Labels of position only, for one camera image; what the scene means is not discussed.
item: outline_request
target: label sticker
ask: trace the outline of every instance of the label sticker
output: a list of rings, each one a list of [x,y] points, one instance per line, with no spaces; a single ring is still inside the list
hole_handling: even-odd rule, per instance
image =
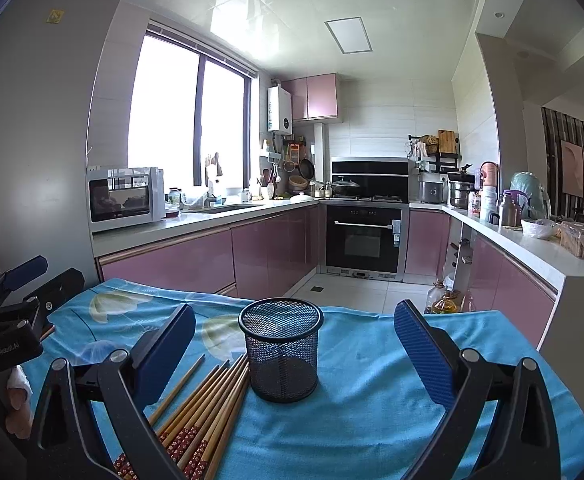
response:
[[[46,19],[46,23],[58,23],[61,21],[61,18],[66,12],[60,9],[52,9],[50,10],[50,15]]]

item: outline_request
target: cutting board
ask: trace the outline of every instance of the cutting board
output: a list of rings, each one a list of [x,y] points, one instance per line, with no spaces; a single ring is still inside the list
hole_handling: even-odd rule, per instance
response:
[[[455,132],[438,130],[438,151],[441,153],[456,153]]]

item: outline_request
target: chopsticks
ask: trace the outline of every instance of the chopsticks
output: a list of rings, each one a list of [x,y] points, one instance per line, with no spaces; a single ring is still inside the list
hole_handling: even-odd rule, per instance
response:
[[[207,433],[201,439],[196,451],[192,454],[192,458],[187,462],[187,465],[183,470],[187,480],[198,480],[203,476],[205,467],[209,463],[209,460],[219,443],[221,432],[225,429],[232,413],[238,413],[238,408],[240,408],[240,405],[243,403],[243,396],[245,395],[245,390],[247,388],[248,377],[249,370],[248,368],[245,368],[241,374],[241,378],[234,385],[230,396],[225,400],[222,409],[220,409],[219,413],[216,415],[214,422],[209,425]],[[184,462],[183,459],[179,461],[178,465],[180,468],[184,465],[182,462]]]
[[[181,388],[200,365],[201,356],[149,417],[156,422]],[[156,430],[159,440],[187,480],[200,480],[203,474],[213,478],[225,452],[235,420],[243,404],[249,382],[247,354],[227,367],[229,361],[214,366],[201,383]],[[115,462],[117,475],[136,479],[134,471],[121,453]]]
[[[150,426],[153,426],[156,423],[156,421],[160,418],[160,416],[163,414],[165,409],[169,406],[169,404],[172,402],[172,400],[174,400],[174,397],[176,397],[179,394],[179,392],[182,390],[183,386],[185,386],[187,381],[189,381],[189,378],[192,377],[192,374],[197,370],[197,368],[203,362],[204,358],[205,358],[205,354],[201,354],[201,357],[199,357],[195,361],[195,363],[190,367],[190,369],[187,372],[185,372],[185,375],[176,384],[176,386],[174,386],[174,388],[168,394],[168,396],[165,397],[165,400],[163,400],[163,402],[160,403],[159,407],[156,408],[156,410],[154,410],[152,415],[150,415],[147,418],[147,422],[150,424]],[[176,416],[176,415],[178,415],[178,413],[174,413],[170,418],[172,418],[173,416]],[[121,468],[129,467],[129,466],[130,466],[130,463],[126,460],[125,453],[121,453],[114,462],[114,469],[117,471],[120,470]]]

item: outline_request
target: oven handle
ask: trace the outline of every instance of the oven handle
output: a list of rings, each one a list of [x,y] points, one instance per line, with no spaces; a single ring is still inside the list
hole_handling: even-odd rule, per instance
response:
[[[354,227],[377,227],[379,229],[389,229],[392,230],[391,225],[373,225],[373,224],[347,224],[345,222],[339,222],[338,220],[334,220],[334,225],[348,225]]]

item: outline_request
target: sink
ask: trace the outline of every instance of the sink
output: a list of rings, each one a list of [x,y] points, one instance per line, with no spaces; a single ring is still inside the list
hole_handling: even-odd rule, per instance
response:
[[[237,211],[240,209],[249,209],[250,207],[256,207],[262,204],[232,204],[232,205],[216,205],[208,209],[200,209],[197,211],[192,211],[192,213],[205,213],[205,214],[216,214],[216,213],[227,213],[228,211]]]

